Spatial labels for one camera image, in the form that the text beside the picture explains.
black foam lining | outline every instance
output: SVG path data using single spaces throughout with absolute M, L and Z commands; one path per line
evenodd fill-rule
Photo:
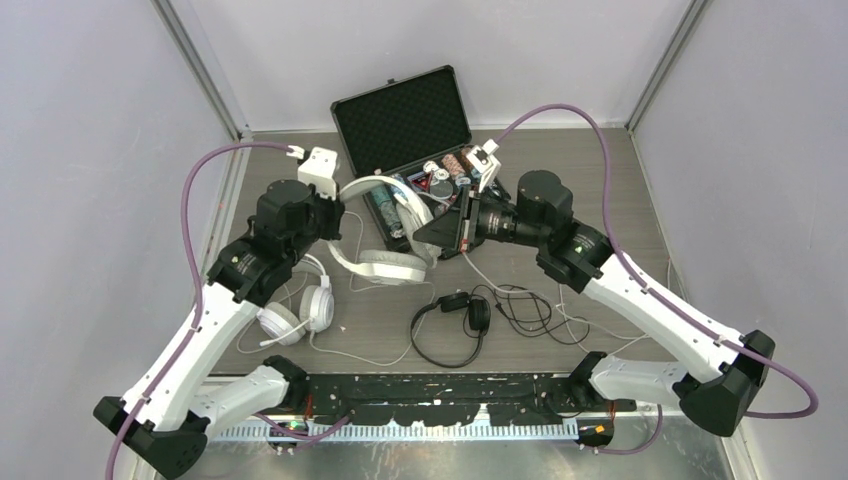
M 331 111 L 357 177 L 458 150 L 471 141 L 449 65 L 339 100 Z

open case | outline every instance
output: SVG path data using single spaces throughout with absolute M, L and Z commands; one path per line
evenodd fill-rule
M 379 174 L 403 181 L 425 193 L 434 217 L 444 212 L 444 202 L 457 198 L 460 186 L 476 184 L 476 171 L 462 155 L 471 131 L 450 65 L 398 82 L 389 80 L 388 85 L 334 102 L 330 110 L 355 177 Z M 456 163 L 445 165 L 449 155 Z M 425 171 L 428 162 L 443 171 Z M 509 199 L 497 181 L 487 192 Z M 378 187 L 364 198 L 386 248 L 408 252 L 409 241 L 396 220 L 388 187 Z M 444 251 L 442 257 L 456 253 Z

gray wooden table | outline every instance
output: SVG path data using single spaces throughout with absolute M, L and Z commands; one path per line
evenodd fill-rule
M 474 142 L 482 144 L 493 137 L 495 131 L 474 132 Z M 623 129 L 605 131 L 613 156 L 612 171 L 612 225 L 624 246 L 636 262 L 651 276 L 665 282 L 668 255 L 659 233 L 656 217 L 651 206 L 648 190 L 636 159 L 633 145 Z M 353 176 L 347 164 L 341 141 L 336 133 L 287 133 L 265 134 L 257 140 L 275 140 L 304 147 L 322 146 L 336 150 L 341 155 L 341 169 L 337 175 L 340 184 Z M 597 139 L 591 130 L 519 130 L 514 132 L 498 152 L 503 163 L 499 176 L 501 182 L 514 196 L 519 177 L 529 169 L 547 169 L 557 175 L 574 192 L 575 216 L 600 230 L 601 192 L 603 182 L 603 160 Z M 247 173 L 239 196 L 231 239 L 241 235 L 246 219 L 254 213 L 256 200 L 267 185 L 277 179 L 294 178 L 296 164 L 293 159 L 280 152 L 254 149 L 251 153 Z M 382 248 L 380 234 L 362 200 L 347 205 L 349 211 L 362 215 L 365 233 L 362 248 Z M 353 255 L 359 222 L 345 216 L 342 222 L 343 246 L 349 256 Z M 432 290 L 427 285 L 377 288 L 361 293 L 348 289 L 350 274 L 336 264 L 323 242 L 317 243 L 311 253 L 324 262 L 333 282 L 336 313 L 329 330 L 315 337 L 315 344 L 325 349 L 335 349 L 369 358 L 377 362 L 396 359 L 409 343 L 411 316 L 430 300 Z M 559 298 L 557 286 L 548 279 L 535 263 L 535 251 L 515 245 L 502 245 L 488 241 L 470 254 L 471 259 L 495 283 L 517 284 L 537 290 L 551 298 Z M 289 285 L 297 286 L 303 274 L 296 275 Z M 482 279 L 461 257 L 440 261 L 437 269 L 427 275 L 434 283 L 436 295 L 470 290 Z M 310 277 L 309 284 L 317 279 Z M 354 281 L 355 287 L 369 284 L 361 279 Z M 284 296 L 283 290 L 276 297 Z M 297 312 L 300 296 L 293 298 Z M 573 292 L 565 292 L 567 311 L 579 315 L 613 330 L 621 335 L 636 336 L 640 332 L 615 312 Z M 582 336 L 585 327 L 575 324 L 574 333 Z M 555 332 L 571 340 L 564 328 Z M 266 335 L 257 324 L 249 327 L 242 340 L 242 348 L 255 349 Z M 474 348 L 474 340 L 462 333 L 461 313 L 429 315 L 417 337 L 417 342 L 431 356 L 445 362 L 460 361 Z M 589 350 L 613 351 L 626 342 L 616 339 L 601 329 L 593 329 L 583 345 Z M 244 355 L 231 345 L 222 356 L 214 371 L 216 373 L 243 374 L 255 368 L 265 357 L 272 354 L 284 355 L 309 372 L 366 373 L 366 372 L 435 372 L 443 371 L 430 365 L 411 351 L 402 361 L 391 367 L 377 367 L 358 360 L 335 354 L 316 352 L 307 339 L 300 343 L 273 347 L 252 355 Z M 563 346 L 546 336 L 529 339 L 516 334 L 507 321 L 496 311 L 492 312 L 492 324 L 479 358 L 463 371 L 475 372 L 521 372 L 521 371 L 569 371 L 585 353 L 576 346 Z M 637 342 L 621 354 L 622 357 L 638 360 L 667 360 L 670 355 L 652 340 Z

